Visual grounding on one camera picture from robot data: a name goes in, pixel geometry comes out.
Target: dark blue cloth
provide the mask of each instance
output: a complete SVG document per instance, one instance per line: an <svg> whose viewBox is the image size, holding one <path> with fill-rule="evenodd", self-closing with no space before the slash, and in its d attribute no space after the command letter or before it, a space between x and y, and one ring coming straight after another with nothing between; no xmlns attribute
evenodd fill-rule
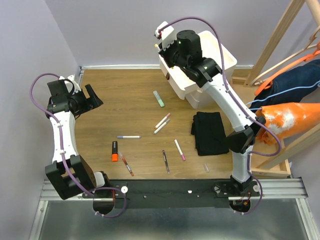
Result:
<svg viewBox="0 0 320 240"><path fill-rule="evenodd" d="M286 71L277 76L272 81L272 86L260 92L254 100L262 100L270 95L280 93L284 90L295 87L312 86L320 80L320 59L310 61L303 66L297 66L289 71ZM252 109L258 109L262 106L285 104L285 103L299 103L302 98L312 93L317 89L317 85L312 88L295 89L283 94L270 97L265 101L257 101L252 103Z"/></svg>

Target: green marker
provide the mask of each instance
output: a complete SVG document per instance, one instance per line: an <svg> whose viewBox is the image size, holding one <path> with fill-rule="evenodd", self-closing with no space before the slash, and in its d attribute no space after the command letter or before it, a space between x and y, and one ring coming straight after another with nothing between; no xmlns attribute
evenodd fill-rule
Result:
<svg viewBox="0 0 320 240"><path fill-rule="evenodd" d="M160 97L159 93L158 93L157 91L153 91L153 94L154 94L154 96L155 96L156 100L158 101L158 103L159 103L160 107L162 107L162 108L163 108L163 107L165 106L165 104L164 104L164 102L162 101L162 99L161 99L161 97Z"/></svg>

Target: black and orange marker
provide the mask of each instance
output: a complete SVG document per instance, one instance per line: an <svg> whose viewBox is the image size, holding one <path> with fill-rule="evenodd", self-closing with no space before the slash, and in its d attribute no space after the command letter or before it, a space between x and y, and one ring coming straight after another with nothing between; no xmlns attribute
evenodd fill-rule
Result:
<svg viewBox="0 0 320 240"><path fill-rule="evenodd" d="M112 162L118 162L118 142L112 142L112 155L111 155Z"/></svg>

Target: white bin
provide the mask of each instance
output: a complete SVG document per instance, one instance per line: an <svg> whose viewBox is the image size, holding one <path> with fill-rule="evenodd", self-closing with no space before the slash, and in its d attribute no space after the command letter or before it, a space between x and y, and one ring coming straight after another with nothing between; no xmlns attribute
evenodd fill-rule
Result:
<svg viewBox="0 0 320 240"><path fill-rule="evenodd" d="M203 31L198 35L201 41L202 56L215 60L221 67L221 57L216 37L210 31ZM230 82L237 60L223 45L222 51L225 75ZM184 100L186 98L194 109L200 109L214 103L214 100L208 94L202 92L198 85L190 80L179 67L169 68L164 59L161 56L159 57L160 68L165 76L169 73L170 77L168 82L180 99Z"/></svg>

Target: wooden frame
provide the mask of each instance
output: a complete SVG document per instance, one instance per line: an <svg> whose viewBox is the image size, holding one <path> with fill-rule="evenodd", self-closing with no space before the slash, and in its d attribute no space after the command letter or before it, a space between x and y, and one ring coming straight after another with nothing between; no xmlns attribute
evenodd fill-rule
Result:
<svg viewBox="0 0 320 240"><path fill-rule="evenodd" d="M294 20L294 18L296 17L296 15L298 14L299 10L305 2L308 5L317 26L320 26L320 4L318 0L291 0L280 21L275 27L266 46L264 47L259 59L252 68L248 77L245 79L244 87L249 87L251 81L254 80L260 74L268 59L270 58L271 54L274 52L278 43L286 33L288 27L290 26L290 24L292 23L292 21ZM318 141L320 141L320 123L311 130L307 131L299 138L297 138L287 147L283 148L278 155L268 158L262 164L257 166L257 168L253 168L252 172L255 173L257 171L256 173L258 175L264 175L264 171L266 171L265 173L268 173L267 175L271 176L269 172L271 168L278 164L282 166L283 164L287 164L288 158L298 154L302 150L315 144ZM281 174L280 172L275 172L273 174L274 177L279 177L279 174Z"/></svg>

